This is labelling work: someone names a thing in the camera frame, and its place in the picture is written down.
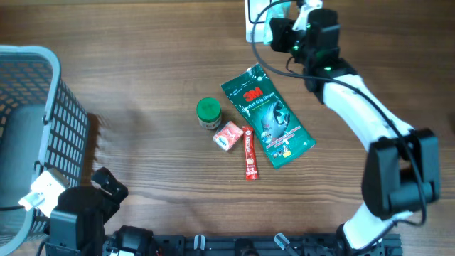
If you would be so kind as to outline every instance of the wooden tabletop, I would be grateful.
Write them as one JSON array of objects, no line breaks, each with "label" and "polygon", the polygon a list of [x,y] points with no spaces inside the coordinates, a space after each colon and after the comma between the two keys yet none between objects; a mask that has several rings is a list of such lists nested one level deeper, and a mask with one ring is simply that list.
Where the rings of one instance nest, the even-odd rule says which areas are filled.
[{"label": "wooden tabletop", "polygon": [[[405,254],[453,255],[455,4],[325,5],[339,15],[341,55],[372,93],[439,137],[441,199],[428,207],[423,228],[394,229]],[[214,132],[200,127],[196,104],[203,97],[221,102],[224,120],[246,124],[220,88],[256,63],[244,12],[243,1],[0,7],[0,43],[49,47],[92,114],[85,181],[106,166],[129,188],[106,233],[122,225],[156,234],[332,233],[361,204],[365,150],[301,80],[268,73],[317,144],[275,170],[255,140],[259,181],[245,180],[241,144],[226,153],[212,141]],[[284,68],[289,55],[260,49]],[[32,255],[37,247],[29,242],[14,254]]]}]

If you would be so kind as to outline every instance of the gray plastic bin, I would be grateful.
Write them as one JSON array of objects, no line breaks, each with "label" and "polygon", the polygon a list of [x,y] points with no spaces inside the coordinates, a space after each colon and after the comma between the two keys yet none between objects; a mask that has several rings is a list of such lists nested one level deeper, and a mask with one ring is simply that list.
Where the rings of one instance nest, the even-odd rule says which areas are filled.
[{"label": "gray plastic bin", "polygon": [[[60,63],[40,46],[0,46],[0,207],[17,206],[50,168],[78,186],[87,143],[87,113],[60,79]],[[41,238],[39,210],[0,212],[0,255]]]}]

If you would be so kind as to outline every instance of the jar lid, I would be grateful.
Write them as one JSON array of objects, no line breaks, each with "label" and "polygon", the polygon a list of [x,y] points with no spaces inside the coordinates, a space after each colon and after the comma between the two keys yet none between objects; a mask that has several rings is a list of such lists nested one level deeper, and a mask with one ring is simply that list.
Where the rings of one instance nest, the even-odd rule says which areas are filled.
[{"label": "jar lid", "polygon": [[199,101],[196,112],[200,120],[211,123],[221,116],[221,105],[216,99],[206,97]]}]

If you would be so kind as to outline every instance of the comfort grip glove package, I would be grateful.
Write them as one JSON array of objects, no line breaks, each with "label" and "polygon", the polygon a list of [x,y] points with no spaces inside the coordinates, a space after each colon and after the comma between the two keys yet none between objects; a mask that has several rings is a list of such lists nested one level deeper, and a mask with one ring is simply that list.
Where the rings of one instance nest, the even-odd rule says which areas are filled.
[{"label": "comfort grip glove package", "polygon": [[296,159],[316,143],[259,64],[221,88],[255,130],[274,168]]}]

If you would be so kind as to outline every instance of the small bottle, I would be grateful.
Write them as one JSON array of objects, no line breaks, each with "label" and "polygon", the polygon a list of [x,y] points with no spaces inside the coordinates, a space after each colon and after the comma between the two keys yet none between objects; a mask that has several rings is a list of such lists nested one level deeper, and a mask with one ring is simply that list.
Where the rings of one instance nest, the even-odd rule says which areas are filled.
[{"label": "small bottle", "polygon": [[206,97],[199,101],[196,107],[199,124],[204,129],[215,129],[221,123],[221,104],[212,97]]}]

